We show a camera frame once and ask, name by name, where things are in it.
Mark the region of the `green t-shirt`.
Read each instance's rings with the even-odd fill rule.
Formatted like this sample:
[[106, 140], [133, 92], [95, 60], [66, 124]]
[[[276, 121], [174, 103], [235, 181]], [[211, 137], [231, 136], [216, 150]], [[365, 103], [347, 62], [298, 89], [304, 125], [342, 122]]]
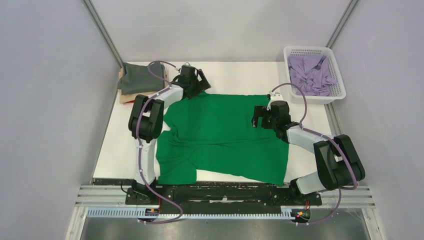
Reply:
[[168, 130], [157, 139], [158, 182], [193, 184], [203, 170], [282, 185], [289, 145], [251, 122], [255, 107], [268, 101], [265, 95], [201, 93], [170, 105]]

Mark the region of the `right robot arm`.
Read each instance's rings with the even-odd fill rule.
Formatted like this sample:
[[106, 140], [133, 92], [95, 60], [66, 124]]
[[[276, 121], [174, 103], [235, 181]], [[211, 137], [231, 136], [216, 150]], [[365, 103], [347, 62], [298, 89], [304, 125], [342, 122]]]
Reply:
[[293, 179], [289, 184], [288, 196], [295, 204], [302, 204], [315, 192], [355, 190], [366, 176], [348, 135], [328, 136], [292, 121], [286, 101], [255, 106], [251, 122], [254, 128], [272, 129], [283, 142], [314, 154], [316, 171]]

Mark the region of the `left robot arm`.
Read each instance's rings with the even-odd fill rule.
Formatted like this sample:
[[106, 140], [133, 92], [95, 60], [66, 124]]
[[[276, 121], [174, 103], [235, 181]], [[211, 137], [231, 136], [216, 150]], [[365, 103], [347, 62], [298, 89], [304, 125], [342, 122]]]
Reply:
[[211, 88], [202, 69], [186, 63], [178, 72], [158, 92], [148, 96], [138, 95], [129, 117], [128, 129], [136, 142], [138, 167], [131, 191], [145, 204], [151, 204], [157, 198], [157, 190], [152, 187], [156, 180], [155, 145], [163, 130], [165, 109], [180, 100], [190, 100]]

